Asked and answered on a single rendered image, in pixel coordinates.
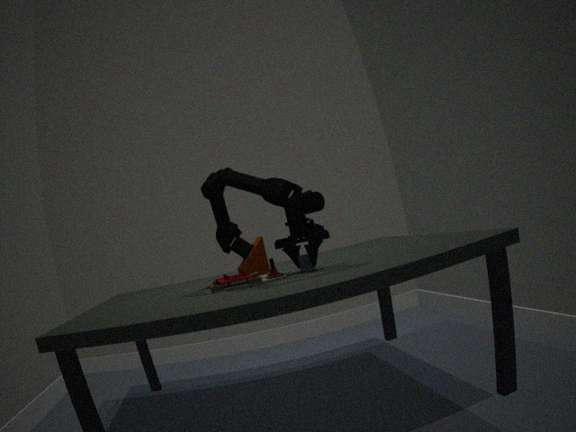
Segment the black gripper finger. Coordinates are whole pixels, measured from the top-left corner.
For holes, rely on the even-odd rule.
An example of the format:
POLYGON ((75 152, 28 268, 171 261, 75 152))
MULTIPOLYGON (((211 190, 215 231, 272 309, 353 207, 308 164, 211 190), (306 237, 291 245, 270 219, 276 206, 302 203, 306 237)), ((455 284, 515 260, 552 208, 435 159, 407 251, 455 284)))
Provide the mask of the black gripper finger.
POLYGON ((321 243, 323 243, 323 242, 324 242, 324 240, 317 242, 317 243, 304 245, 313 266, 317 265, 319 247, 320 247, 321 243))
POLYGON ((300 263, 298 260, 298 257, 300 256, 300 248, 301 246, 282 249, 282 251, 285 252, 285 254, 298 266, 298 268, 300 268, 300 263))

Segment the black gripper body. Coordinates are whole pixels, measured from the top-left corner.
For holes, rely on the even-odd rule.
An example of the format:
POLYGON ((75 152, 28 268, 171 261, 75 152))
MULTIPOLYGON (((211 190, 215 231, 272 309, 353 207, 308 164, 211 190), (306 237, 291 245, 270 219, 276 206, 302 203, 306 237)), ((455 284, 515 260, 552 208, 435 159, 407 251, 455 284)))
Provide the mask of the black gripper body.
POLYGON ((285 226, 289 227, 291 236, 276 240, 274 243, 275 249, 293 248, 296 247, 297 243, 306 241, 309 241, 309 244, 312 244, 320 242, 323 239, 330 239, 329 232, 326 229, 315 232, 309 231, 307 224, 307 221, 309 220, 310 219, 306 218, 305 215, 287 219, 285 226))

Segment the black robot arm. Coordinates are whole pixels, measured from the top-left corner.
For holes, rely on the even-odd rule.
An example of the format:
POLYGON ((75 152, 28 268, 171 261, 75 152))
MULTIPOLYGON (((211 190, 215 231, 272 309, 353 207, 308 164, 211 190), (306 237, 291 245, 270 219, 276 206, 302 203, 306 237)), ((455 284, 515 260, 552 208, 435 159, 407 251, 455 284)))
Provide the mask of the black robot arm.
POLYGON ((210 173, 201 187, 205 199, 209 199, 218 228, 216 239, 222 250, 231 250, 247 259, 254 245, 240 237, 238 224, 230 221, 223 198, 225 186, 236 187, 253 194, 261 195, 266 202, 284 207, 286 219, 323 210, 325 200, 321 193, 309 190, 302 193, 302 187, 282 178, 260 178, 233 171, 229 167, 210 173), (291 191, 293 193, 288 198, 291 191), (233 240, 235 241, 233 242, 233 240), (230 246, 230 244, 233 244, 230 246))

